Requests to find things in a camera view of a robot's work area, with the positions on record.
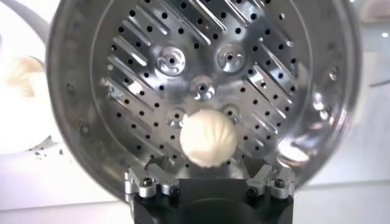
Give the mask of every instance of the stainless steel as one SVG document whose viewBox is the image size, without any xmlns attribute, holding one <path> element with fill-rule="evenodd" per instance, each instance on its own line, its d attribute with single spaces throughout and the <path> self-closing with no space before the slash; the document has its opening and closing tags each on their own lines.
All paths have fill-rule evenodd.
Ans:
<svg viewBox="0 0 390 224">
<path fill-rule="evenodd" d="M 48 46 L 54 113 L 70 149 L 123 198 L 122 173 L 161 156 L 177 178 L 248 178 L 243 155 L 304 184 L 350 124 L 360 42 L 344 0 L 62 1 Z M 201 108 L 236 125 L 220 168 L 181 154 Z"/>
<path fill-rule="evenodd" d="M 124 183 L 127 201 L 130 201 L 128 197 L 130 194 L 139 194 L 143 198 L 150 198 L 156 194 L 156 182 L 141 166 L 129 168 L 125 173 Z"/>
<path fill-rule="evenodd" d="M 179 188 L 179 180 L 174 176 L 167 174 L 156 164 L 147 166 L 149 175 L 161 186 L 161 192 L 165 195 L 174 195 Z"/>
<path fill-rule="evenodd" d="M 130 202 L 131 194 L 139 194 L 140 197 L 149 198 L 156 194 L 156 185 L 161 186 L 161 192 L 165 195 L 177 195 L 179 193 L 179 181 L 174 176 L 167 174 L 155 163 L 146 167 L 130 167 L 125 173 L 125 196 Z"/>
<path fill-rule="evenodd" d="M 270 182 L 271 195 L 278 199 L 286 199 L 295 191 L 295 173 L 283 167 L 274 180 Z"/>
<path fill-rule="evenodd" d="M 248 187 L 255 189 L 256 196 L 261 196 L 265 194 L 266 186 L 272 176 L 272 166 L 264 165 L 259 172 L 253 178 L 248 179 L 246 183 L 248 184 Z"/>
</svg>

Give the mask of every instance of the bolt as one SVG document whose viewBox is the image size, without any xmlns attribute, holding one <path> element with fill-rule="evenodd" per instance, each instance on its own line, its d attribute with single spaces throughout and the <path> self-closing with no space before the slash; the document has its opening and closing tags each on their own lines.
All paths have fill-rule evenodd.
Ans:
<svg viewBox="0 0 390 224">
<path fill-rule="evenodd" d="M 277 188 L 284 188 L 285 187 L 285 181 L 283 181 L 282 179 L 276 179 L 275 180 L 275 187 Z"/>
<path fill-rule="evenodd" d="M 142 182 L 142 184 L 145 186 L 145 187 L 150 187 L 152 184 L 153 184 L 153 180 L 150 178 L 150 177 L 147 177 L 144 179 L 144 181 Z"/>
<path fill-rule="evenodd" d="M 254 187 L 248 188 L 246 195 L 248 195 L 249 197 L 257 197 L 257 189 Z"/>
<path fill-rule="evenodd" d="M 174 187 L 173 189 L 171 189 L 171 196 L 172 197 L 177 197 L 177 196 L 179 196 L 179 194 L 180 194 L 180 189 L 179 188 Z"/>
</svg>

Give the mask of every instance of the stainless steel steamer basket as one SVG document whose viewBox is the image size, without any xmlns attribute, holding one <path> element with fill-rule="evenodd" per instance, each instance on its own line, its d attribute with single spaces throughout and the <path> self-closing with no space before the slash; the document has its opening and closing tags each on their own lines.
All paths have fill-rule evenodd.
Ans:
<svg viewBox="0 0 390 224">
<path fill-rule="evenodd" d="M 303 185 L 351 123 L 360 66 L 345 0 L 66 0 L 47 60 L 69 148 L 121 199 L 123 173 L 148 163 L 179 178 L 247 178 L 244 160 L 261 158 Z M 201 108 L 239 133 L 220 168 L 181 153 L 180 128 Z"/>
</svg>

